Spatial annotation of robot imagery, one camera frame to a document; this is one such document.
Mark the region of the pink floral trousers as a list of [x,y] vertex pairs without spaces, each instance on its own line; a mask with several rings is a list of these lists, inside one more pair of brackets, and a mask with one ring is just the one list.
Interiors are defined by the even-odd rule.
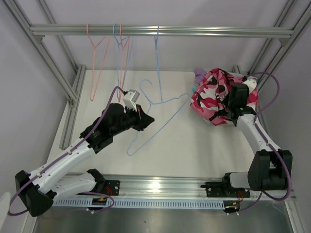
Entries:
[[[229,73],[220,68],[210,70],[197,84],[196,92],[190,99],[190,108],[214,126],[229,124],[227,102],[230,89],[233,83],[243,83],[244,77],[241,74]],[[247,106],[255,109],[258,103],[256,88],[249,93]]]

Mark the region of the purple trousers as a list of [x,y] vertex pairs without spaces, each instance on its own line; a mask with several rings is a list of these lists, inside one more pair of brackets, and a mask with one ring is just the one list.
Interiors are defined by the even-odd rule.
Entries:
[[207,72],[203,68],[201,68],[201,67],[196,67],[193,70],[193,72],[194,72],[194,75],[195,75],[195,81],[194,82],[196,84],[199,84],[203,80],[203,78],[206,76],[206,74],[207,74]]

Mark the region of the pink hanger with teal trousers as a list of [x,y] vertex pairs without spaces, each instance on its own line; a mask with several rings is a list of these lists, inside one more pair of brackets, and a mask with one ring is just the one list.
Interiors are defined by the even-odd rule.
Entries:
[[120,65],[120,87],[123,88],[125,81],[125,72],[130,52],[131,38],[122,36],[122,24],[120,25],[120,44],[121,44],[121,65]]

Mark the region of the blue hanger with purple trousers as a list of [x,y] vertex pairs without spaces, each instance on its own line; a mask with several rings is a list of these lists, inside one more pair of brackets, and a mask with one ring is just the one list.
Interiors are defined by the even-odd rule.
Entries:
[[161,101],[163,101],[162,83],[161,83],[160,66],[159,66],[159,55],[158,55],[158,37],[159,37],[159,25],[157,26],[156,35],[154,36],[154,42],[155,42],[156,72],[157,72],[157,78],[158,78],[158,84],[159,84],[160,99]]

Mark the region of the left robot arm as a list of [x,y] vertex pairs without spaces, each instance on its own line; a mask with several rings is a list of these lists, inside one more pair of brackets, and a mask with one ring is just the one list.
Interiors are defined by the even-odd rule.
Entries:
[[17,194],[26,211],[36,217],[48,211],[56,201],[72,195],[112,194],[106,186],[106,179],[95,168],[73,179],[63,177],[81,162],[112,144],[114,136],[129,129],[143,131],[154,120],[144,113],[140,105],[136,110],[119,103],[107,106],[102,115],[65,152],[40,168],[31,172],[22,170],[15,175]]

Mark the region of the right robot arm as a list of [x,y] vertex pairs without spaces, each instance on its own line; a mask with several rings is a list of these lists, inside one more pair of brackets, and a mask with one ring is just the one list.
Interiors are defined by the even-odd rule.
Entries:
[[226,173],[222,178],[221,190],[226,196],[233,196],[239,189],[261,191],[284,190],[281,200],[289,197],[292,189],[291,168],[293,156],[282,150],[265,132],[256,112],[247,106],[250,86],[234,83],[228,97],[229,116],[250,145],[254,157],[247,172]]

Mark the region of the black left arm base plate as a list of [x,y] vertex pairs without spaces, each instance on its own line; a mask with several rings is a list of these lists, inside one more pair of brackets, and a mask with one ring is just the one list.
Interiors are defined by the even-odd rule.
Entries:
[[104,187],[102,189],[103,194],[109,196],[118,196],[120,191],[120,181],[119,180],[106,180]]

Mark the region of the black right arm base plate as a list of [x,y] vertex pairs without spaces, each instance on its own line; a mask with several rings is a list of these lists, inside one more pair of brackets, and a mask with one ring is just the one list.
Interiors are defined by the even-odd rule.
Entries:
[[206,182],[200,187],[205,189],[208,198],[250,198],[250,191],[233,188],[222,182]]

